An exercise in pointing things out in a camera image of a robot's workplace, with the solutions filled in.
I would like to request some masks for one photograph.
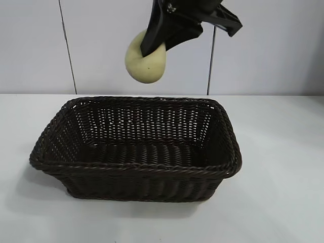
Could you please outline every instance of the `white wall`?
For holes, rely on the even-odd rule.
[[[61,2],[80,94],[206,93],[212,26],[168,51],[162,80],[144,85],[124,54],[152,0]],[[224,4],[244,27],[233,38],[217,32],[211,94],[324,94],[323,0]],[[3,0],[0,31],[0,93],[74,93],[58,0]]]
[[[226,0],[244,27],[218,31],[211,94],[324,94],[323,0]]]
[[[0,33],[0,93],[74,93],[58,1],[1,1]]]
[[[124,65],[132,39],[147,27],[152,0],[61,0],[79,94],[206,94],[213,26],[168,51],[154,84],[133,80]]]

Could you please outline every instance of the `robotic arm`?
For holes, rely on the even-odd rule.
[[[242,24],[221,5],[223,0],[153,0],[146,31],[130,44],[125,63],[128,73],[142,83],[159,80],[165,69],[166,51],[198,38],[202,22],[211,23],[235,35]]]
[[[166,49],[199,37],[202,22],[225,30],[230,37],[242,28],[240,20],[221,5],[223,0],[154,0],[150,22],[141,44],[143,57],[162,43]]]

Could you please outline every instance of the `white table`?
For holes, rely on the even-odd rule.
[[[1,243],[320,243],[324,97],[210,96],[228,111],[244,164],[198,204],[80,200],[28,164],[75,95],[0,95]]]

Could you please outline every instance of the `woven texture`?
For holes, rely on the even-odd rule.
[[[214,100],[94,97],[68,101],[30,155],[77,198],[200,201],[241,168]]]

